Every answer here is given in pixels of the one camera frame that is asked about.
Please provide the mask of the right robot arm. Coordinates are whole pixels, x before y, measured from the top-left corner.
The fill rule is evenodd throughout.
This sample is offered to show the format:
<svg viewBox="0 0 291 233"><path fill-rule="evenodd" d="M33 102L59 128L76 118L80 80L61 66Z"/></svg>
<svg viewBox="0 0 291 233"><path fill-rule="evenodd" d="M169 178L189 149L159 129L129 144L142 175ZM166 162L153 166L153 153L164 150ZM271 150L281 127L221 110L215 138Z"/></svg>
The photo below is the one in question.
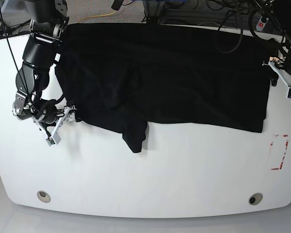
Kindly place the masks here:
<svg viewBox="0 0 291 233"><path fill-rule="evenodd" d="M49 84L49 70L69 21L67 3L65 0L25 0L23 4L32 19L22 67L16 75L14 113L20 120L34 118L52 125L63 114L56 108L58 101L42 99L42 92Z"/></svg>

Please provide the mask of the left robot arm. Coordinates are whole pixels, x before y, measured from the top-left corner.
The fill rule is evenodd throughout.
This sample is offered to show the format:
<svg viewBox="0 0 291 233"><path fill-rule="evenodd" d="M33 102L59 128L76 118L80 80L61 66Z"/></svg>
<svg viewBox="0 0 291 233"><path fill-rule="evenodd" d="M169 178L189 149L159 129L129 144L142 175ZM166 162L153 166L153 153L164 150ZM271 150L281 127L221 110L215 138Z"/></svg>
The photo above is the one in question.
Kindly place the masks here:
<svg viewBox="0 0 291 233"><path fill-rule="evenodd" d="M275 0L273 11L285 38L280 46L285 58L284 69L291 75L291 0Z"/></svg>

